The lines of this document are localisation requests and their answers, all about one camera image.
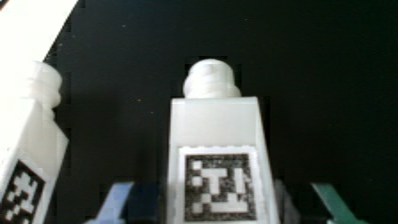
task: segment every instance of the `printed square pattern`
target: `printed square pattern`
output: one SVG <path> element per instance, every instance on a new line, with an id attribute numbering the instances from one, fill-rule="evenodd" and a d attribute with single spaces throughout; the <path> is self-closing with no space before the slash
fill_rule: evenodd
<path id="1" fill-rule="evenodd" d="M 43 189 L 45 180 L 18 161 L 0 203 L 2 224 L 31 224 L 34 222 Z"/>
<path id="2" fill-rule="evenodd" d="M 249 155 L 187 155 L 185 222 L 253 220 Z"/>

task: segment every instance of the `label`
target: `label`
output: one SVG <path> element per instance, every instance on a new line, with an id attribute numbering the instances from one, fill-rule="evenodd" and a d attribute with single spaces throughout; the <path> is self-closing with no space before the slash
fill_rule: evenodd
<path id="1" fill-rule="evenodd" d="M 31 224 L 41 202 L 45 180 L 18 160 L 0 202 L 0 223 Z"/>
<path id="2" fill-rule="evenodd" d="M 187 156 L 185 221 L 256 220 L 248 154 Z"/>
<path id="3" fill-rule="evenodd" d="M 269 224 L 253 146 L 184 146 L 175 224 Z"/>

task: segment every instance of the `black background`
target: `black background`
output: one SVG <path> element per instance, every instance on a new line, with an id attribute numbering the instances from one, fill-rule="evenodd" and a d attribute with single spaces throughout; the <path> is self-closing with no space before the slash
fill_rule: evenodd
<path id="1" fill-rule="evenodd" d="M 274 176 L 335 184 L 359 218 L 398 223 L 397 1 L 86 0 L 47 61 L 72 138 L 49 222 L 82 223 L 116 181 L 166 178 L 171 98 L 189 64 L 239 68 L 265 102 Z"/>

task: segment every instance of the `white rectangular block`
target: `white rectangular block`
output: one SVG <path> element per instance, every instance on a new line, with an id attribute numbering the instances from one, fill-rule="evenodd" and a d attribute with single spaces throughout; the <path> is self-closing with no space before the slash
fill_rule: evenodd
<path id="1" fill-rule="evenodd" d="M 280 224 L 255 97 L 173 100 L 168 183 L 168 224 Z"/>

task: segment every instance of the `white cylindrical top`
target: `white cylindrical top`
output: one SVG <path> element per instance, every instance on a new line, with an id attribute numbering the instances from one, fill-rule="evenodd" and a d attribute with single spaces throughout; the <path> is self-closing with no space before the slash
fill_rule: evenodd
<path id="1" fill-rule="evenodd" d="M 235 86 L 233 69 L 216 60 L 200 61 L 189 73 L 184 85 L 185 98 L 240 97 L 240 89 Z"/>
<path id="2" fill-rule="evenodd" d="M 50 111 L 61 103 L 61 82 L 61 74 L 43 62 L 24 61 L 0 66 L 0 97 L 34 98 Z"/>

